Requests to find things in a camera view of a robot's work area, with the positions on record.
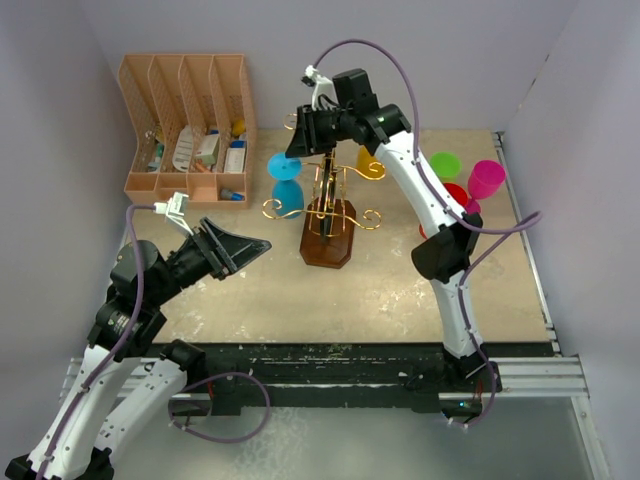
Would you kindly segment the green wine glass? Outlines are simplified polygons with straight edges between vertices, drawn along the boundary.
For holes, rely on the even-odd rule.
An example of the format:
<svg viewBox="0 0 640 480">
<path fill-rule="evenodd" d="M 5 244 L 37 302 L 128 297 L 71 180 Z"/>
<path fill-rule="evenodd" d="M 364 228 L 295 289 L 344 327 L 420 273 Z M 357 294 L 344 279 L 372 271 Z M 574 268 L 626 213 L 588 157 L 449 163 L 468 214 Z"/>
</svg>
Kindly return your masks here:
<svg viewBox="0 0 640 480">
<path fill-rule="evenodd" d="M 461 172 L 459 157 L 451 152 L 436 152 L 429 159 L 436 176 L 443 182 L 454 182 Z"/>
</svg>

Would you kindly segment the red wine glass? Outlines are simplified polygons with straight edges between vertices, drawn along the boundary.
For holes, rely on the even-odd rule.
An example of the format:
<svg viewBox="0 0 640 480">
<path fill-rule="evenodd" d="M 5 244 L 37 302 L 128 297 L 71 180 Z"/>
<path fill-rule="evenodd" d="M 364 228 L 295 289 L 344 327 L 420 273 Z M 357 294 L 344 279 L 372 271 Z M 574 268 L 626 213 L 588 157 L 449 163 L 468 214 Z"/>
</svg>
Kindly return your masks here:
<svg viewBox="0 0 640 480">
<path fill-rule="evenodd" d="M 429 237 L 431 234 L 437 233 L 442 225 L 450 226 L 455 220 L 446 212 L 446 208 L 424 183 L 421 183 L 421 190 L 421 206 L 417 215 L 425 236 Z M 450 206 L 455 213 L 461 214 L 465 210 L 468 195 L 461 186 L 445 182 L 439 193 L 445 200 L 445 204 Z"/>
</svg>

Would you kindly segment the pink wine glass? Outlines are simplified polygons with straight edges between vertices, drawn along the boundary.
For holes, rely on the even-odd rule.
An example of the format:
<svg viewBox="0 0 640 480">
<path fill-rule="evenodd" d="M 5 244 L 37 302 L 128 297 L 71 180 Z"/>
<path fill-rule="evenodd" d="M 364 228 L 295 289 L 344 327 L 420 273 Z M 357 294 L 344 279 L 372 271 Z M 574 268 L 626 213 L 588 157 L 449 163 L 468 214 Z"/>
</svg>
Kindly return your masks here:
<svg viewBox="0 0 640 480">
<path fill-rule="evenodd" d="M 503 166 L 493 160 L 481 160 L 476 163 L 467 181 L 469 200 L 465 207 L 470 214 L 480 213 L 480 200 L 493 196 L 506 180 Z"/>
</svg>

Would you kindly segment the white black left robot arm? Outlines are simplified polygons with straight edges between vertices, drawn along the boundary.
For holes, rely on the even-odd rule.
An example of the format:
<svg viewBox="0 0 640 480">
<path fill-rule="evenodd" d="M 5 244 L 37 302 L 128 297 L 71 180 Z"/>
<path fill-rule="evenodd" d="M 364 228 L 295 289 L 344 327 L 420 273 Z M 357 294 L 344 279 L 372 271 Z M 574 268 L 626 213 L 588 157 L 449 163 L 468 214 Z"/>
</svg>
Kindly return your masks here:
<svg viewBox="0 0 640 480">
<path fill-rule="evenodd" d="M 162 306 L 205 276 L 223 280 L 238 272 L 271 247 L 267 240 L 229 233 L 207 217 L 168 256 L 148 240 L 124 246 L 62 407 L 38 445 L 10 461 L 6 477 L 113 478 L 124 450 L 170 397 L 205 382 L 205 352 L 174 340 L 127 397 L 116 400 L 166 322 Z"/>
</svg>

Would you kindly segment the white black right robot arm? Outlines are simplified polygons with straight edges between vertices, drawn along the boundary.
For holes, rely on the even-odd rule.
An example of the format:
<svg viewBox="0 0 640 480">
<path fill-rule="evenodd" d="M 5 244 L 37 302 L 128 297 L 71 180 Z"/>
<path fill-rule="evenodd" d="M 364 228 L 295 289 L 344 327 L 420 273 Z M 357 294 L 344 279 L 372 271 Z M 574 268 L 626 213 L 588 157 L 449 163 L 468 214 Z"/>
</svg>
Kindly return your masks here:
<svg viewBox="0 0 640 480">
<path fill-rule="evenodd" d="M 467 391 L 480 379 L 487 355 L 467 302 L 464 274 L 483 221 L 450 197 L 417 146 L 401 109 L 382 106 L 367 73 L 352 69 L 327 78 L 313 66 L 302 81 L 312 88 L 310 103 L 298 107 L 293 138 L 285 154 L 304 158 L 330 153 L 352 140 L 374 156 L 395 179 L 427 236 L 412 262 L 434 291 L 443 327 L 446 383 Z"/>
</svg>

